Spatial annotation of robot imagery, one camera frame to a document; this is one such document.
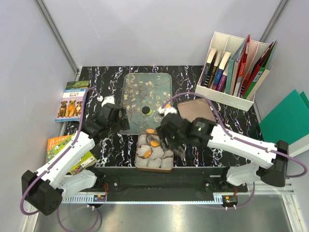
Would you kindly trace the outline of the orange flower cookie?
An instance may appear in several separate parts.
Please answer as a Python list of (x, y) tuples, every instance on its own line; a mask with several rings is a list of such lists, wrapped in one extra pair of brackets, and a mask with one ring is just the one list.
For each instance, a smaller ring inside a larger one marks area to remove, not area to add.
[(152, 152), (148, 150), (144, 153), (143, 157), (147, 159), (151, 156), (151, 154), (152, 154)]

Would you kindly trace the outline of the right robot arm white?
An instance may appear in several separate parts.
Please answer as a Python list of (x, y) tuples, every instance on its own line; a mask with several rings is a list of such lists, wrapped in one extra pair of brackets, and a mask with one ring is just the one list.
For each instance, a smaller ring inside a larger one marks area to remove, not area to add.
[(268, 143), (224, 129), (214, 121), (198, 117), (192, 122), (178, 114), (166, 114), (156, 128), (163, 149), (175, 151), (183, 144), (224, 150), (250, 160), (249, 164), (226, 168), (219, 186), (231, 191), (246, 182), (261, 180), (284, 187), (288, 165), (288, 144)]

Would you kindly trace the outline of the round orange cookie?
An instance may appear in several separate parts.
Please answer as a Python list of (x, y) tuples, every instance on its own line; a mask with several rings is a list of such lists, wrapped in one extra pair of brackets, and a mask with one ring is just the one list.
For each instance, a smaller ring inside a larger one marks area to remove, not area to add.
[(158, 142), (156, 142), (156, 141), (151, 141), (151, 142), (150, 142), (150, 145), (151, 145), (152, 147), (158, 147), (158, 146), (160, 146), (160, 143), (158, 143)]

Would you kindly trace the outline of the black sandwich cookie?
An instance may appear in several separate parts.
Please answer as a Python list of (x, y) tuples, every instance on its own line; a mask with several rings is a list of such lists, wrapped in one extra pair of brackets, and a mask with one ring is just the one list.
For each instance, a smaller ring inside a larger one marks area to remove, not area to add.
[(145, 106), (142, 108), (142, 113), (143, 114), (148, 114), (150, 112), (150, 108), (148, 106)]

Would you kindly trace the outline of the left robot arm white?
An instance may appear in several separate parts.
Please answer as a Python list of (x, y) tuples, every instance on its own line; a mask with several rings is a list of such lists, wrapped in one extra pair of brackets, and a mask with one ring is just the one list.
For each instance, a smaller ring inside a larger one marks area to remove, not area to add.
[(23, 173), (21, 212), (28, 216), (31, 214), (24, 210), (24, 201), (27, 201), (37, 212), (48, 216), (58, 209), (65, 197), (89, 188), (100, 191), (104, 187), (104, 179), (98, 171), (86, 169), (68, 179), (64, 176), (105, 133), (129, 128), (126, 108), (112, 103), (103, 104), (100, 112), (80, 125), (72, 140), (54, 158), (35, 172), (27, 170)]

